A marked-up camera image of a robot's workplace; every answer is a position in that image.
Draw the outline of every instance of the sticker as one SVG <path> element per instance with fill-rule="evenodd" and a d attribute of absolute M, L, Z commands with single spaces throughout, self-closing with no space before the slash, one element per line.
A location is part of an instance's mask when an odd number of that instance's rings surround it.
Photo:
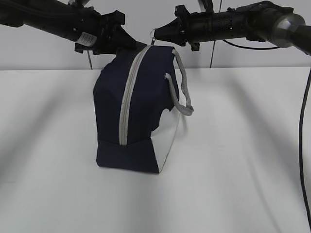
<path fill-rule="evenodd" d="M 84 45 L 86 47 L 92 47 L 95 44 L 96 40 L 97 36 L 83 32 L 80 38 L 76 41 L 76 43 Z"/>

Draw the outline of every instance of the black cable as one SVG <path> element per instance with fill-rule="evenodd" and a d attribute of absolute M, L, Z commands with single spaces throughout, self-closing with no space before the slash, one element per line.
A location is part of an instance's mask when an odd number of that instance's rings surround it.
<path fill-rule="evenodd" d="M 87 57 L 88 57 L 89 66 L 91 69 L 93 69 L 93 64 L 92 64 L 92 60 L 91 60 L 91 55 L 89 54 L 89 50 L 87 51 Z"/>
<path fill-rule="evenodd" d="M 301 113 L 300 113 L 300 121 L 299 121 L 299 168 L 300 168 L 300 182 L 301 182 L 301 189 L 302 189 L 303 199 L 304 199 L 305 206 L 306 206 L 309 227 L 310 227 L 310 231 L 311 231 L 311 215 L 310 215 L 309 203 L 308 203 L 306 187 L 305 187 L 305 177 L 304 177 L 304 172 L 303 172 L 303 156 L 302 156 L 303 119 L 304 119 L 304 115 L 305 115 L 305 109 L 306 109 L 306 104 L 307 104 L 310 84 L 311 84 L 311 70 L 310 70 L 310 74 L 309 74 L 308 81 L 307 81 L 305 95 L 304 95 L 303 101 L 302 101 L 302 107 L 301 107 Z"/>
<path fill-rule="evenodd" d="M 227 40 L 223 40 L 225 43 L 229 44 L 229 45 L 232 45 L 234 47 L 238 47 L 240 49 L 246 49 L 246 50 L 276 50 L 276 49 L 279 49 L 280 47 L 270 47 L 270 48 L 253 48 L 253 47 L 246 47 L 246 46 L 241 46 L 241 45 L 236 45 L 236 44 L 233 44 Z"/>
<path fill-rule="evenodd" d="M 55 17 L 71 17 L 71 16 L 77 16 L 78 13 L 50 13 L 50 12 L 44 12 L 40 10 L 36 10 L 27 6 L 24 6 L 22 4 L 10 1 L 10 0 L 0 0 L 0 4 L 3 4 L 8 7 L 13 7 L 15 9 L 18 9 L 20 11 L 36 15 L 39 17 L 45 17 L 45 18 L 55 18 Z"/>
<path fill-rule="evenodd" d="M 223 0 L 220 0 L 219 12 L 221 12 L 221 10 L 222 10 L 222 4 L 223 4 Z M 216 41 L 214 41 L 214 44 L 213 44 L 212 57 L 211 57 L 211 59 L 210 59 L 210 64 L 209 64 L 209 68 L 210 68 L 210 69 L 211 69 L 212 66 L 213 66 L 214 53 L 215 53 L 215 46 L 216 46 Z"/>

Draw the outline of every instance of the white tabletop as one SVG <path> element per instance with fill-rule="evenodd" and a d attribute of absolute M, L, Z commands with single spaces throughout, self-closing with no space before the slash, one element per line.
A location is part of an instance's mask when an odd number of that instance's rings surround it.
<path fill-rule="evenodd" d="M 96 165 L 99 70 L 0 71 L 0 232 L 308 232 L 298 120 L 309 68 L 187 72 L 195 113 L 148 175 Z"/>

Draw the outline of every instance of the bag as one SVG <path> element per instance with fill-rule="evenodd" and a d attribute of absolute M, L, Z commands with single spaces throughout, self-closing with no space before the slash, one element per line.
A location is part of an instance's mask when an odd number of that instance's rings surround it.
<path fill-rule="evenodd" d="M 182 72 L 179 103 L 173 66 Z M 101 72 L 94 87 L 98 129 L 97 164 L 159 173 L 173 143 L 180 113 L 192 115 L 187 78 L 174 47 L 147 46 L 120 50 Z"/>

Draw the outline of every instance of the gray zipper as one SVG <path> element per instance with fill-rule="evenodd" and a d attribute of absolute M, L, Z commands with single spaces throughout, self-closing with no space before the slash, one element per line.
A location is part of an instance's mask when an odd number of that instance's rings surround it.
<path fill-rule="evenodd" d="M 130 113 L 131 99 L 136 82 L 136 77 L 138 74 L 139 66 L 142 59 L 146 55 L 148 49 L 151 45 L 146 46 L 137 56 L 135 57 L 124 90 L 124 95 L 122 99 L 120 121 L 119 121 L 119 144 L 122 146 L 127 145 L 127 131 L 128 131 L 128 119 Z"/>

